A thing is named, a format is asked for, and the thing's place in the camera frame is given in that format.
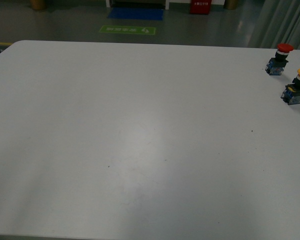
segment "white table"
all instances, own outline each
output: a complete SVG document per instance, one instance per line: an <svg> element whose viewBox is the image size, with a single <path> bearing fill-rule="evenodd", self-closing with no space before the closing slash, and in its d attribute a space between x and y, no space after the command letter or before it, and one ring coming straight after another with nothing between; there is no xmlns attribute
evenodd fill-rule
<svg viewBox="0 0 300 240"><path fill-rule="evenodd" d="M0 54L0 235L300 240L300 68L275 49L17 42Z"/></svg>

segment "gray floor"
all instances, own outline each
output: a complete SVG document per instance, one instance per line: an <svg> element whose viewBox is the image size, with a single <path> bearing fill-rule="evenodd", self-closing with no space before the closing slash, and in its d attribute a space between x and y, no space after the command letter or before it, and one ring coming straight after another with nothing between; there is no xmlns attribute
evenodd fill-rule
<svg viewBox="0 0 300 240"><path fill-rule="evenodd" d="M0 0L0 42L20 40L246 47L265 0L239 0L235 10L213 5L209 15L171 3L163 21L107 18L105 1L48 0L34 11L29 0ZM156 35L99 33L103 25L156 27Z"/></svg>

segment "green floor sign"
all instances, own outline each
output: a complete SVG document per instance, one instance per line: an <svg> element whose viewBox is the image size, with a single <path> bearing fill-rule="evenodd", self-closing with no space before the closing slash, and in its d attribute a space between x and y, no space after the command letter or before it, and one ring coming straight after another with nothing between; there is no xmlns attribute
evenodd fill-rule
<svg viewBox="0 0 300 240"><path fill-rule="evenodd" d="M148 26L110 26L103 25L99 31L107 34L142 34L155 35L156 28Z"/></svg>

